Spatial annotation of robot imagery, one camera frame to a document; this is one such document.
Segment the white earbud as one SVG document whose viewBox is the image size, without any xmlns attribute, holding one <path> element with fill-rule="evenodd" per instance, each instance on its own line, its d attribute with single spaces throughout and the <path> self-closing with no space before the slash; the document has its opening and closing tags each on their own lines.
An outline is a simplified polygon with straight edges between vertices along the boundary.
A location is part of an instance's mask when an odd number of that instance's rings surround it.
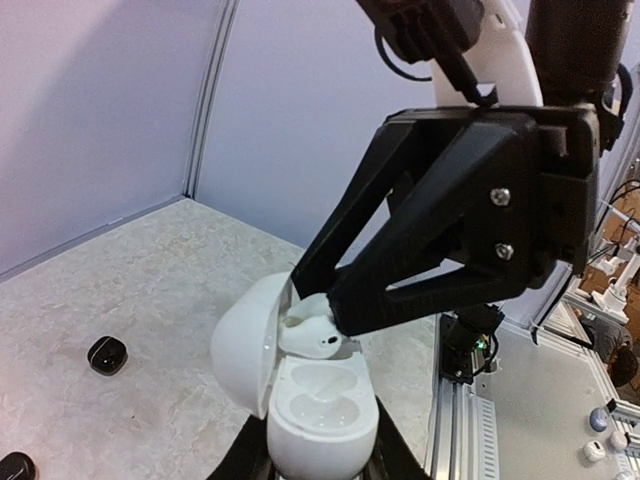
<svg viewBox="0 0 640 480">
<path fill-rule="evenodd" d="M 280 322 L 278 346 L 287 354 L 328 359 L 343 341 L 325 293 L 313 294 L 291 306 Z"/>
</svg>

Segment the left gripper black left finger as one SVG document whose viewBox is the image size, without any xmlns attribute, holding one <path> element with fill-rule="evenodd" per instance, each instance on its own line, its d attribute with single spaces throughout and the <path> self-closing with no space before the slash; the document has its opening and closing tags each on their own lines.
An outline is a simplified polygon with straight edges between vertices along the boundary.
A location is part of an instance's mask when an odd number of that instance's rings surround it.
<svg viewBox="0 0 640 480">
<path fill-rule="evenodd" d="M 268 480 L 273 463 L 267 447 L 267 422 L 249 416 L 220 464 L 207 480 Z"/>
</svg>

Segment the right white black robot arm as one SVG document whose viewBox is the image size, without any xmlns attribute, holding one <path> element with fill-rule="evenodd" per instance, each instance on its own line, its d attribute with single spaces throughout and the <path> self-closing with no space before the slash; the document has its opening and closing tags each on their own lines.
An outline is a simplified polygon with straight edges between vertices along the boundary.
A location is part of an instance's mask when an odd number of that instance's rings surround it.
<svg viewBox="0 0 640 480">
<path fill-rule="evenodd" d="M 381 54 L 431 62 L 439 97 L 376 131 L 292 273 L 299 309 L 357 336 L 542 287 L 585 266 L 598 162 L 621 113 L 629 1 L 365 1 Z"/>
</svg>

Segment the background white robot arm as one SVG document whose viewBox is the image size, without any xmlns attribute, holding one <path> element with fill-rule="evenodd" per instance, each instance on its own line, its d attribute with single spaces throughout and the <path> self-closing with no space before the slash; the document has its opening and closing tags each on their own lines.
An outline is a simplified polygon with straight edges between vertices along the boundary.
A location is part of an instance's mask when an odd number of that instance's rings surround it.
<svg viewBox="0 0 640 480">
<path fill-rule="evenodd" d="M 446 378 L 442 339 L 450 318 L 430 321 L 436 340 L 433 404 L 425 452 L 415 457 L 388 414 L 368 479 L 635 479 L 639 408 L 621 399 L 610 367 L 575 316 L 627 322 L 627 288 L 639 269 L 639 240 L 607 244 L 591 266 L 610 279 L 603 292 L 572 283 L 530 330 L 504 326 L 496 356 L 469 383 Z"/>
</svg>

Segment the background person dark hair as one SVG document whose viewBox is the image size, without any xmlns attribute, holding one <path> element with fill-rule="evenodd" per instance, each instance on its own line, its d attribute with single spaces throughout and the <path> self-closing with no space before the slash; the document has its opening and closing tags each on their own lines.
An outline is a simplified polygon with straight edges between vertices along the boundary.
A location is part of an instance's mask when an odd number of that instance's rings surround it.
<svg viewBox="0 0 640 480">
<path fill-rule="evenodd" d="M 632 350 L 630 332 L 618 323 L 591 315 L 582 315 L 580 323 L 592 341 L 593 350 L 606 365 L 614 387 L 629 384 L 639 368 L 639 361 Z"/>
</svg>

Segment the white earbud charging case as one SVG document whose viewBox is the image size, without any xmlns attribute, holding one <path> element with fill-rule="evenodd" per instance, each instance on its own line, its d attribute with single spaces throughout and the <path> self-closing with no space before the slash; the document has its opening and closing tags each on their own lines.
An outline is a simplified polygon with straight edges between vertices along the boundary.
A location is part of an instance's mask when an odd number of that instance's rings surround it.
<svg viewBox="0 0 640 480">
<path fill-rule="evenodd" d="M 210 354 L 220 388 L 267 422 L 267 447 L 285 479 L 355 479 L 376 439 L 379 410 L 358 341 L 328 359 L 287 354 L 280 322 L 301 299 L 287 272 L 255 282 L 218 320 Z"/>
</svg>

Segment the round pale gadget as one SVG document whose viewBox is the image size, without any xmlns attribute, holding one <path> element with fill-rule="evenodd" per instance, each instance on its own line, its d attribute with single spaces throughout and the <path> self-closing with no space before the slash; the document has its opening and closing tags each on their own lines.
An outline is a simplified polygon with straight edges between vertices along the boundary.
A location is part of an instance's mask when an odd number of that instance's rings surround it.
<svg viewBox="0 0 640 480">
<path fill-rule="evenodd" d="M 629 445 L 629 438 L 625 433 L 614 431 L 610 434 L 607 444 L 612 452 L 623 453 Z"/>
</svg>

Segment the round white gadget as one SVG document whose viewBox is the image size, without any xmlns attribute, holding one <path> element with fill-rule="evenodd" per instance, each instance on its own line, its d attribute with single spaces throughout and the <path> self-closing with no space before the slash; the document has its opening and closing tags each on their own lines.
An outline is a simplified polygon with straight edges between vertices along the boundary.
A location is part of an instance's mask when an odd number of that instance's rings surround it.
<svg viewBox="0 0 640 480">
<path fill-rule="evenodd" d="M 587 442 L 583 446 L 582 452 L 585 459 L 592 464 L 599 463 L 607 457 L 606 448 L 597 440 Z"/>
</svg>

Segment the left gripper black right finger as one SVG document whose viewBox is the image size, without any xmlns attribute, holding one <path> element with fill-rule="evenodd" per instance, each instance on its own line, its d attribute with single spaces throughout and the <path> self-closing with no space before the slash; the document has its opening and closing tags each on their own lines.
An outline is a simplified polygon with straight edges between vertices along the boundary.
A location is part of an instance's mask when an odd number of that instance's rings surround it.
<svg viewBox="0 0 640 480">
<path fill-rule="evenodd" d="M 379 397 L 379 422 L 374 448 L 367 462 L 367 478 L 377 480 L 428 480 Z"/>
</svg>

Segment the round blue-grey gadget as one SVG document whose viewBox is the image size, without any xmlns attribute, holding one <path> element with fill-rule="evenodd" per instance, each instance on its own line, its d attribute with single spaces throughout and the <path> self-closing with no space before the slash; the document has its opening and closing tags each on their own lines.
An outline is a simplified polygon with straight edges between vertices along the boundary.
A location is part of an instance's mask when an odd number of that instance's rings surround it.
<svg viewBox="0 0 640 480">
<path fill-rule="evenodd" d="M 609 411 L 604 407 L 596 407 L 589 414 L 589 426 L 597 432 L 604 432 L 609 425 Z"/>
</svg>

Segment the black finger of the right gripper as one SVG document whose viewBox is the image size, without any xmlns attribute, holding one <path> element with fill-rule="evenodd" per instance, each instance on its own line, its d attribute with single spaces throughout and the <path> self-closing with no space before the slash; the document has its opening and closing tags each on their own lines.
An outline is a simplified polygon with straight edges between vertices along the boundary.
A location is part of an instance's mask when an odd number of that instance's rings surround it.
<svg viewBox="0 0 640 480">
<path fill-rule="evenodd" d="M 329 291 L 336 265 L 421 146 L 420 137 L 415 122 L 378 128 L 337 206 L 291 274 L 300 298 Z"/>
</svg>

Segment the black earbud charging case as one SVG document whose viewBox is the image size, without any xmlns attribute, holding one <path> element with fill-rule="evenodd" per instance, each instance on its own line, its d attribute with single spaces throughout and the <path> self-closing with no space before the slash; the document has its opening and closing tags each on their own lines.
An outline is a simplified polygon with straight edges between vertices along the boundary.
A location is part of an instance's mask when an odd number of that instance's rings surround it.
<svg viewBox="0 0 640 480">
<path fill-rule="evenodd" d="M 0 461 L 1 480 L 35 480 L 37 468 L 23 452 L 11 452 Z"/>
</svg>

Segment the aluminium front rail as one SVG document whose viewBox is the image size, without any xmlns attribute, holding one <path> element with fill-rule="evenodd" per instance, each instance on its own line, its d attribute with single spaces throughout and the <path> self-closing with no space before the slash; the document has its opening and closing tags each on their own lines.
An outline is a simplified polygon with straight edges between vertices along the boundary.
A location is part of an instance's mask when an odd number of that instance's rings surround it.
<svg viewBox="0 0 640 480">
<path fill-rule="evenodd" d="M 444 337 L 454 321 L 451 314 L 435 316 L 433 390 L 425 473 L 433 479 L 498 479 L 500 477 L 498 429 L 495 404 L 477 391 L 477 373 L 484 354 L 469 355 L 469 383 L 458 371 L 453 379 L 444 375 Z"/>
</svg>

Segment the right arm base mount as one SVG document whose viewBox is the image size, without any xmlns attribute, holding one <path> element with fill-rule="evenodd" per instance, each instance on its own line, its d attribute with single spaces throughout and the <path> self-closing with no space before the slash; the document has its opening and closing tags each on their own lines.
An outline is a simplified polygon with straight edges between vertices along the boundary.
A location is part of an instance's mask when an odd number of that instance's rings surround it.
<svg viewBox="0 0 640 480">
<path fill-rule="evenodd" d="M 498 350 L 495 332 L 504 317 L 497 305 L 489 304 L 442 314 L 439 324 L 439 376 L 456 383 L 472 384 L 495 358 Z M 494 350 L 478 367 L 474 367 L 473 352 L 485 337 L 495 341 Z"/>
</svg>

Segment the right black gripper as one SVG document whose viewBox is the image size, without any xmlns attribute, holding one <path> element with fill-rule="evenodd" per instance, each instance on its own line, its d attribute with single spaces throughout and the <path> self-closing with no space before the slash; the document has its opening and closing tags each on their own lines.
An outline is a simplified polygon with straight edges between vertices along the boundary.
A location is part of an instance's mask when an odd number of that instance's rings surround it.
<svg viewBox="0 0 640 480">
<path fill-rule="evenodd" d="M 578 107 L 412 109 L 421 146 L 399 199 L 328 292 L 356 336 L 544 285 L 558 262 L 582 268 L 594 228 L 595 112 Z"/>
</svg>

